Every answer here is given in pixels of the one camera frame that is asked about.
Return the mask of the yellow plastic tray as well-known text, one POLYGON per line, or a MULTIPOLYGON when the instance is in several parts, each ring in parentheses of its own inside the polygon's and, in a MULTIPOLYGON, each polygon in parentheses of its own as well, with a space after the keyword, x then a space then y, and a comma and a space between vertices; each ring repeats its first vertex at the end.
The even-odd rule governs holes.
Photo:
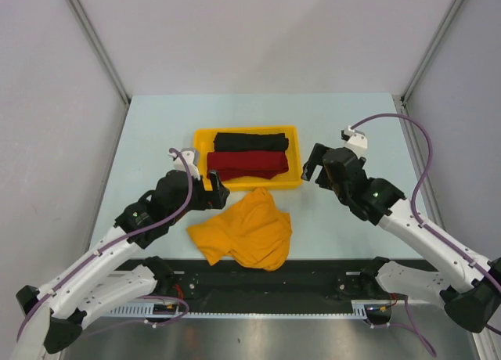
POLYGON ((240 127, 240 128, 205 128, 198 129, 194 133, 193 145, 200 151, 200 173, 207 176, 207 154, 214 151, 214 137, 219 132, 246 133, 246 134, 277 134, 284 133, 289 139, 289 147, 284 152, 289 163, 287 173, 277 175, 271 180, 263 178, 235 178, 223 182, 232 192, 246 191, 256 188, 284 190, 296 189, 301 184, 301 157, 297 140, 297 130, 292 125, 264 126, 264 127, 240 127))

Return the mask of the orange t shirt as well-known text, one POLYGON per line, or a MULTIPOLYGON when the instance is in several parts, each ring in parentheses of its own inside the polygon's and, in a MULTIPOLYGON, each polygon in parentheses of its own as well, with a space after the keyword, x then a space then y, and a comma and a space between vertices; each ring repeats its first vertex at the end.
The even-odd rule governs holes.
POLYGON ((289 255, 293 230, 290 215, 276 207, 269 191, 258 188, 187 233, 211 266, 231 257, 245 268, 273 272, 289 255))

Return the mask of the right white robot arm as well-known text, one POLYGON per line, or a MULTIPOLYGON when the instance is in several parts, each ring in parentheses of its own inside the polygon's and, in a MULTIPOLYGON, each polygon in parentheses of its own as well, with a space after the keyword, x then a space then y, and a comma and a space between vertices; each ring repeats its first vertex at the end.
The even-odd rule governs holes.
POLYGON ((402 266, 386 258, 373 260, 361 278, 362 292, 379 298, 404 294, 445 310, 455 324, 472 333, 488 327, 500 306, 500 260, 467 249, 434 222, 412 210, 404 192, 383 178, 369 178, 364 157, 347 146, 316 143, 303 166, 302 179, 334 192, 361 221, 396 236, 422 256, 434 271, 402 266))

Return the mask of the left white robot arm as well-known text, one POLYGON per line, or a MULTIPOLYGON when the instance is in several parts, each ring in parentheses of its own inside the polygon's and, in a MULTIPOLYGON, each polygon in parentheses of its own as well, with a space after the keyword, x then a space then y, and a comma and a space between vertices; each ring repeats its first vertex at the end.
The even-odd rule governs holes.
POLYGON ((111 279, 111 272, 166 235, 190 211, 221 210, 229 197, 218 173, 202 178, 169 171, 155 189, 128 205, 92 249, 53 281, 26 285, 17 294, 25 319, 17 334, 13 359, 40 359, 69 347, 92 322, 138 298, 164 298, 176 278, 167 262, 148 257, 129 273, 111 279))

